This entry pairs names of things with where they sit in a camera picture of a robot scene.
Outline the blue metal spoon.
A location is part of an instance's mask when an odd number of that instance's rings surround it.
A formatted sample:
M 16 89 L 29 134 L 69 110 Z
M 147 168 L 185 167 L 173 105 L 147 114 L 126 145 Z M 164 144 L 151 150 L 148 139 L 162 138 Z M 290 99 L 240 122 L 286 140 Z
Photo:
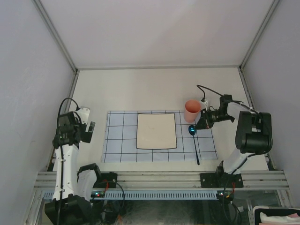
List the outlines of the blue metal spoon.
M 195 147 L 195 155 L 196 155 L 196 162 L 197 162 L 197 165 L 200 165 L 200 160 L 199 160 L 198 153 L 197 153 L 197 146 L 196 146 L 196 142 L 195 142 L 195 134 L 196 134 L 195 126 L 194 126 L 194 125 L 190 125 L 190 126 L 188 127 L 188 132 L 189 132 L 189 134 L 190 134 L 190 135 L 192 136 L 192 138 L 193 138 L 194 147 Z

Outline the pink plastic cup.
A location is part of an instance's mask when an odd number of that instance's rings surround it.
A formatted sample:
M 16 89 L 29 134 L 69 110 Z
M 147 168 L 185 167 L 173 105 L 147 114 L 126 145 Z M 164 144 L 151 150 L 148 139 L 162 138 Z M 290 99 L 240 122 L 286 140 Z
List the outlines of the pink plastic cup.
M 199 101 L 191 99 L 185 103 L 184 119 L 188 123 L 195 121 L 201 110 L 201 104 Z

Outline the light blue checked placemat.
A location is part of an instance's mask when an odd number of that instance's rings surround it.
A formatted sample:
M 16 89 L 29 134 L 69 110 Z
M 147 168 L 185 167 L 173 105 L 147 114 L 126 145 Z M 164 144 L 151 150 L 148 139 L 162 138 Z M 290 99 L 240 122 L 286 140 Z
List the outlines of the light blue checked placemat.
M 136 147 L 138 114 L 175 114 L 177 148 L 166 150 L 142 150 Z M 145 163 L 184 162 L 196 160 L 189 123 L 184 112 L 171 111 L 109 111 L 106 116 L 105 139 L 102 162 L 104 163 Z M 217 160 L 213 133 L 210 129 L 195 134 L 199 160 Z

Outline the white square plate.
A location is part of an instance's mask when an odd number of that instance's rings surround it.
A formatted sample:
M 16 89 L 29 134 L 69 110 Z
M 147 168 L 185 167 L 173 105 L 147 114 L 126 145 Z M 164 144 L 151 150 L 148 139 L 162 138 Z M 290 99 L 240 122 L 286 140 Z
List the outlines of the white square plate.
M 138 114 L 136 147 L 142 150 L 177 148 L 175 114 Z

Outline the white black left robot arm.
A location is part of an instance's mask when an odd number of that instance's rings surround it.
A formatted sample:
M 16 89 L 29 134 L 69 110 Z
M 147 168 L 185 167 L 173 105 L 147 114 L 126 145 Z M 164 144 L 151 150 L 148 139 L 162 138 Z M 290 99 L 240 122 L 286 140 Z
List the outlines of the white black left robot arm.
M 59 115 L 52 141 L 56 154 L 56 184 L 45 214 L 54 225 L 92 225 L 92 188 L 102 184 L 97 164 L 77 167 L 80 143 L 90 143 L 95 123 L 89 122 L 90 109 L 81 107 Z

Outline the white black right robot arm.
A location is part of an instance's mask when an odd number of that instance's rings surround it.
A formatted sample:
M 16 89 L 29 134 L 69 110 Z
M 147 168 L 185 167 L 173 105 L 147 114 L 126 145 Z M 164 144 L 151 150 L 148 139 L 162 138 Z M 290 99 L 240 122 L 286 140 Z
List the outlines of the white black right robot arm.
M 223 160 L 215 172 L 215 181 L 221 187 L 232 182 L 232 176 L 240 174 L 247 161 L 268 153 L 273 145 L 272 117 L 268 112 L 258 112 L 231 95 L 220 97 L 217 110 L 203 109 L 195 130 L 210 129 L 216 122 L 237 121 L 235 149 Z

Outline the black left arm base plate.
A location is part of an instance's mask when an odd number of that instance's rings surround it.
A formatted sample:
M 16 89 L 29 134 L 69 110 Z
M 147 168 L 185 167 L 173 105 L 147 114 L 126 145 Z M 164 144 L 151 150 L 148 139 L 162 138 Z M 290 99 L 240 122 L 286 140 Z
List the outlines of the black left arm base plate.
M 118 174 L 115 172 L 104 172 L 97 176 L 97 180 L 93 188 L 105 188 L 108 184 L 109 188 L 116 188 L 115 182 L 118 181 Z

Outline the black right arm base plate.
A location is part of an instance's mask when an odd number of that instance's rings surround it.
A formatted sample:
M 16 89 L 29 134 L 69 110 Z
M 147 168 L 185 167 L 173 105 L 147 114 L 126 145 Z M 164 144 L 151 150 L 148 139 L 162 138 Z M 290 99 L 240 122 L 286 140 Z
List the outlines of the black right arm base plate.
M 230 175 L 224 173 L 218 176 L 216 173 L 201 173 L 200 182 L 202 188 L 243 188 L 243 180 L 241 174 Z

